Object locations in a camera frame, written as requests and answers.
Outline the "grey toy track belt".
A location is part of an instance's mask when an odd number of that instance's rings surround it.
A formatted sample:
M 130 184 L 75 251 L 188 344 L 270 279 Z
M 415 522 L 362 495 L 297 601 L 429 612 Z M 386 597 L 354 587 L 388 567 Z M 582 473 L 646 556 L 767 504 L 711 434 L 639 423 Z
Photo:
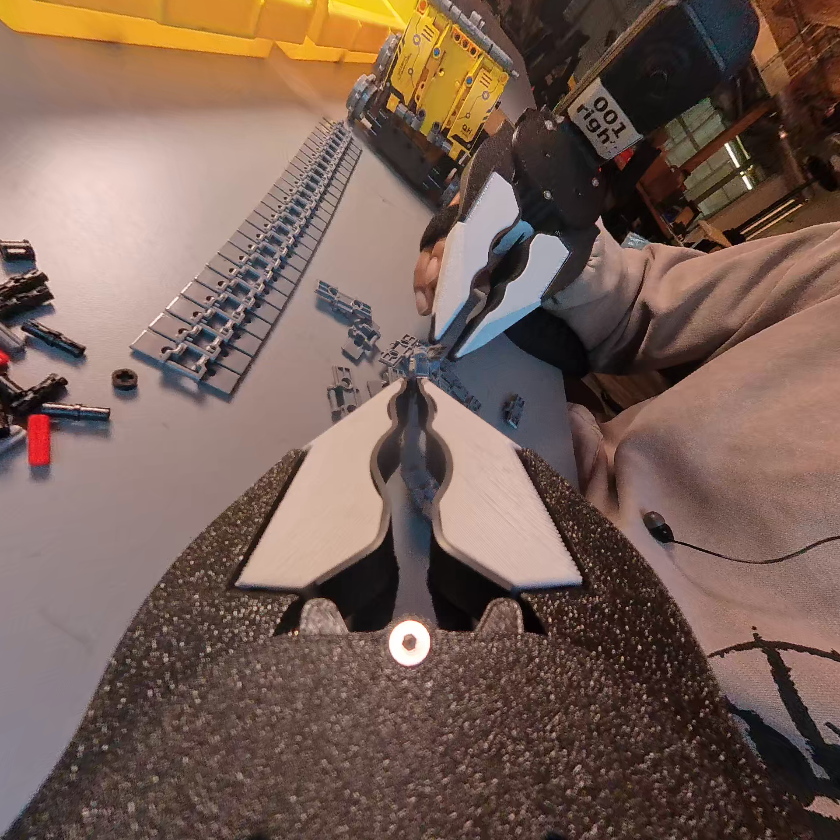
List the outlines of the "grey toy track belt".
M 362 153 L 321 119 L 204 268 L 130 345 L 147 364 L 231 396 L 287 309 Z
M 427 345 L 418 343 L 407 355 L 403 368 L 408 381 L 428 378 L 431 363 L 427 350 Z M 411 402 L 409 408 L 402 435 L 401 476 L 415 509 L 430 521 L 439 483 L 426 465 L 426 434 L 420 417 L 421 406 L 419 402 Z

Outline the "yellow toy robot vehicle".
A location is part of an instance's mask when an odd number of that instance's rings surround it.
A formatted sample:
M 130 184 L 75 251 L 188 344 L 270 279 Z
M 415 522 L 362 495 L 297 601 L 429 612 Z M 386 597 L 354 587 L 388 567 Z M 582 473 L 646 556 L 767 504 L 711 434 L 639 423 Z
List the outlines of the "yellow toy robot vehicle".
M 477 13 L 422 1 L 348 96 L 348 124 L 436 206 L 448 205 L 509 80 L 512 58 Z

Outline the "person's beige hoodie torso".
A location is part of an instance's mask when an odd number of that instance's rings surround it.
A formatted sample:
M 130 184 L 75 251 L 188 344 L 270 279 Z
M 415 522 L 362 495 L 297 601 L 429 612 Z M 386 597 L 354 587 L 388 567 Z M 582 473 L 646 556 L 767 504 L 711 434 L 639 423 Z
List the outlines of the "person's beige hoodie torso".
M 581 490 L 666 584 L 820 838 L 838 838 L 838 385 L 837 325 L 790 323 L 604 425 L 569 406 Z

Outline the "pile of small building pieces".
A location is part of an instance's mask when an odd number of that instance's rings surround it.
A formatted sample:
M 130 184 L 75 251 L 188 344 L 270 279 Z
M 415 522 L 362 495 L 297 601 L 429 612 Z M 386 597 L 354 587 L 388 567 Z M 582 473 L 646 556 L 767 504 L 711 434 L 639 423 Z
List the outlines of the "pile of small building pieces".
M 1 339 L 2 339 L 2 453 L 25 441 L 28 466 L 33 471 L 47 471 L 51 464 L 51 428 L 54 421 L 78 424 L 106 424 L 111 410 L 60 402 L 68 380 L 49 373 L 32 385 L 21 385 L 9 374 L 14 359 L 24 357 L 26 339 L 34 339 L 45 347 L 81 361 L 86 347 L 42 321 L 21 321 L 19 329 L 10 322 L 34 312 L 54 299 L 47 274 L 36 265 L 36 254 L 26 239 L 4 239 L 1 242 L 2 269 L 18 267 L 16 272 L 2 273 Z

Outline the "person's right forearm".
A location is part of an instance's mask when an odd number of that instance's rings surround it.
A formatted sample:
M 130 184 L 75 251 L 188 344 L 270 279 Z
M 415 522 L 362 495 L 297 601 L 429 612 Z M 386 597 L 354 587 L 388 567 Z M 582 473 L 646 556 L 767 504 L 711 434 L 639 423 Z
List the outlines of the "person's right forearm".
M 818 305 L 838 305 L 839 224 L 712 254 L 622 248 L 605 230 L 582 273 L 542 308 L 582 341 L 595 372 L 699 363 Z

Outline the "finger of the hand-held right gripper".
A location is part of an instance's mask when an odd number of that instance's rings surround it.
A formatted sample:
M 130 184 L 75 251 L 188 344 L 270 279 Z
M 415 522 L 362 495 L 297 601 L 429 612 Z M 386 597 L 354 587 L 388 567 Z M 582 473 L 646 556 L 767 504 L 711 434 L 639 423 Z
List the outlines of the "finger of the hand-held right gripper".
M 536 234 L 509 255 L 517 257 L 511 275 L 490 289 L 485 307 L 469 321 L 452 350 L 454 361 L 480 349 L 537 309 L 570 249 L 558 236 Z
M 435 344 L 486 344 L 523 316 L 522 307 L 501 302 L 490 310 L 487 296 L 473 296 L 479 274 L 490 267 L 496 242 L 507 240 L 505 255 L 517 241 L 520 206 L 509 183 L 491 172 L 472 204 L 462 196 L 440 263 L 429 339 Z

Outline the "person's right hand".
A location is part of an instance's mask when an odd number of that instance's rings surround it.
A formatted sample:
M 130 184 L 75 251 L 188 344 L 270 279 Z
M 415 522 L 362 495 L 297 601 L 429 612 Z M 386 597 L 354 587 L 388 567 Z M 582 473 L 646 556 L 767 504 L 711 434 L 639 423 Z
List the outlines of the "person's right hand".
M 433 247 L 423 249 L 416 260 L 413 290 L 416 309 L 422 316 L 429 315 L 433 309 L 444 250 L 445 241 L 442 239 Z

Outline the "yellow plastic storage bin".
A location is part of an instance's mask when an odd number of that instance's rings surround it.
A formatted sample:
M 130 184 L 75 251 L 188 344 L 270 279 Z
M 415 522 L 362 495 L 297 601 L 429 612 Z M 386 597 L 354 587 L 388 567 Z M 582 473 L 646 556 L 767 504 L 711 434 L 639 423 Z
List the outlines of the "yellow plastic storage bin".
M 265 1 L 255 35 L 294 60 L 370 64 L 413 8 L 409 1 Z
M 180 49 L 228 56 L 267 58 L 273 43 L 164 25 L 133 17 L 64 4 L 2 1 L 2 23 L 27 35 L 90 40 L 129 46 Z

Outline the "double grey track link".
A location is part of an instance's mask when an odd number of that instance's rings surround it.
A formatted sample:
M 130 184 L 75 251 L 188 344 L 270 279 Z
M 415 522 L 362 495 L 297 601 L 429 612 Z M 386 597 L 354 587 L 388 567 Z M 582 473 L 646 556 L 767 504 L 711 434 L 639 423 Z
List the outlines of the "double grey track link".
M 318 305 L 338 318 L 347 322 L 373 321 L 369 304 L 343 293 L 325 280 L 318 281 L 315 293 Z

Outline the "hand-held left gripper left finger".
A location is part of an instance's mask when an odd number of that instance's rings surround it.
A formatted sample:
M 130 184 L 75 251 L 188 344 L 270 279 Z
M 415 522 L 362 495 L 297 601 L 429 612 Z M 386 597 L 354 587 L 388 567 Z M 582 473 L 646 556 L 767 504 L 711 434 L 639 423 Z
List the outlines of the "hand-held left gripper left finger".
M 310 442 L 238 588 L 304 592 L 382 545 L 391 522 L 385 487 L 400 464 L 407 405 L 400 379 Z

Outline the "grey desk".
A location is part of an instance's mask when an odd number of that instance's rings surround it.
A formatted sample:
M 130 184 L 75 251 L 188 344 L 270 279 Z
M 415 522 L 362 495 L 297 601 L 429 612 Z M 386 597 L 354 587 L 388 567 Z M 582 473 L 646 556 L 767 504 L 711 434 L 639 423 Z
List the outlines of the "grey desk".
M 9 373 L 55 372 L 110 422 L 53 427 L 47 471 L 2 456 L 2 830 L 56 764 L 134 614 L 178 555 L 285 453 L 329 428 L 346 328 L 320 279 L 371 305 L 381 345 L 425 335 L 429 211 L 364 150 L 312 262 L 230 400 L 130 354 L 280 177 L 357 66 L 214 56 L 2 28 L 2 238 L 55 295 Z

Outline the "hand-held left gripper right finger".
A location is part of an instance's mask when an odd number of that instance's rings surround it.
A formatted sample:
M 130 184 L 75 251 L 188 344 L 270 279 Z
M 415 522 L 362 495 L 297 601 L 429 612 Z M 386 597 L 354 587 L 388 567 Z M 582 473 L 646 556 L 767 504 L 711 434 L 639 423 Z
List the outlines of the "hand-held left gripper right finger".
M 519 446 L 427 380 L 420 407 L 427 470 L 438 483 L 433 531 L 444 551 L 504 590 L 581 585 Z

